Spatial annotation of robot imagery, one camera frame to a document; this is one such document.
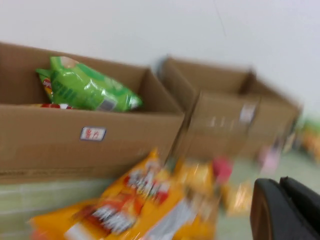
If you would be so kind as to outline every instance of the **green snack bag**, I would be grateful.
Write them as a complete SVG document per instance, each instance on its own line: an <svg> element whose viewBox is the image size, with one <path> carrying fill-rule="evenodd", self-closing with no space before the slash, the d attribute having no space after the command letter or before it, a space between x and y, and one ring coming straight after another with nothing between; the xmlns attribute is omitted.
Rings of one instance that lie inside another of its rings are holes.
<svg viewBox="0 0 320 240"><path fill-rule="evenodd" d="M73 108L125 112L141 99L116 80L69 57L50 58L53 103Z"/></svg>
<svg viewBox="0 0 320 240"><path fill-rule="evenodd" d="M41 83L44 87L44 90L45 90L46 94L48 95L50 102L52 102L53 101L53 94L52 94L52 87L51 87L51 80L50 80L51 72L49 70L40 69L40 68L38 68L35 71L39 74L39 78L40 78Z"/></svg>

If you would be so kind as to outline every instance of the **snack bag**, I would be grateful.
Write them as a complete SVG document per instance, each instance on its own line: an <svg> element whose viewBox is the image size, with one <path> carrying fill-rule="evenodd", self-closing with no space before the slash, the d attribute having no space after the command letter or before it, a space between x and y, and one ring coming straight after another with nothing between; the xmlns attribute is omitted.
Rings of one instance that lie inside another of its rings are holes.
<svg viewBox="0 0 320 240"><path fill-rule="evenodd" d="M253 196L250 182L241 183L238 187L224 184L221 186L221 196L227 215L250 213Z"/></svg>
<svg viewBox="0 0 320 240"><path fill-rule="evenodd" d="M52 87L51 87L51 80L50 80L50 71L45 69L37 69L36 72L39 74L39 78L41 83L44 87L44 90L50 99L50 102L53 101L53 94L52 94Z"/></svg>
<svg viewBox="0 0 320 240"><path fill-rule="evenodd" d="M232 174L233 165L227 157L214 158L212 161L212 168L215 180L218 183L228 182Z"/></svg>
<svg viewBox="0 0 320 240"><path fill-rule="evenodd" d="M211 239L215 231L192 208L155 151L100 199L36 216L30 223L52 240Z"/></svg>
<svg viewBox="0 0 320 240"><path fill-rule="evenodd" d="M210 163L180 158L174 169L176 181L202 194L212 195L214 176Z"/></svg>
<svg viewBox="0 0 320 240"><path fill-rule="evenodd" d="M142 104L141 99L121 83L69 57L53 56L50 66L55 104L116 112L129 111Z"/></svg>

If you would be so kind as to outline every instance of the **yellow snack bag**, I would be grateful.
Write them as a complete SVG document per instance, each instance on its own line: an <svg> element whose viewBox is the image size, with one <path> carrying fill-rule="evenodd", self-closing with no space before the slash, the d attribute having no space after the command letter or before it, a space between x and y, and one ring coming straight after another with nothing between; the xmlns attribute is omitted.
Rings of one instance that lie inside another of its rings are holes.
<svg viewBox="0 0 320 240"><path fill-rule="evenodd" d="M161 166L156 151L99 199L36 216L30 223L49 240L212 239L215 232Z"/></svg>
<svg viewBox="0 0 320 240"><path fill-rule="evenodd" d="M253 197L250 182L241 183L238 187L224 184L221 186L221 196L227 215L250 213Z"/></svg>
<svg viewBox="0 0 320 240"><path fill-rule="evenodd" d="M200 193L212 195L214 176L210 163L179 159L174 169L176 181Z"/></svg>

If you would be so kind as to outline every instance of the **green floor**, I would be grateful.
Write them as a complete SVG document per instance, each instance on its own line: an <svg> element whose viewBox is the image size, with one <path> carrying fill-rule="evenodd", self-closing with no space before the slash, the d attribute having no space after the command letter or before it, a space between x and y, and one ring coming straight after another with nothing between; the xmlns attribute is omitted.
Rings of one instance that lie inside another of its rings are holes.
<svg viewBox="0 0 320 240"><path fill-rule="evenodd" d="M282 157L275 175L261 176L250 161L237 160L231 182L240 183L258 177L279 180L291 176L320 192L318 167L307 157L289 153ZM73 203L98 197L111 180L83 180L0 186L0 239L26 240L31 232L26 223L34 215L46 213ZM217 240L250 240L248 217L226 217L221 211L217 224Z"/></svg>

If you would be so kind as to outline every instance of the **open cardboard box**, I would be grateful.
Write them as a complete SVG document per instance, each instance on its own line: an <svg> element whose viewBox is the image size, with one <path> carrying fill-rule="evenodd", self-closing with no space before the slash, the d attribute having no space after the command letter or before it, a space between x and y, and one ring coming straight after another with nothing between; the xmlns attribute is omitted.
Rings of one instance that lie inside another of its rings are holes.
<svg viewBox="0 0 320 240"><path fill-rule="evenodd" d="M68 56L137 93L135 112L38 108L48 103L36 68L50 56ZM184 114L144 67L0 43L0 181L116 177L157 147L166 160ZM104 131L100 141L81 140L85 127Z"/></svg>
<svg viewBox="0 0 320 240"><path fill-rule="evenodd" d="M177 156L253 157L263 145L284 138L300 114L297 104L251 69L170 57L160 75L185 112Z"/></svg>

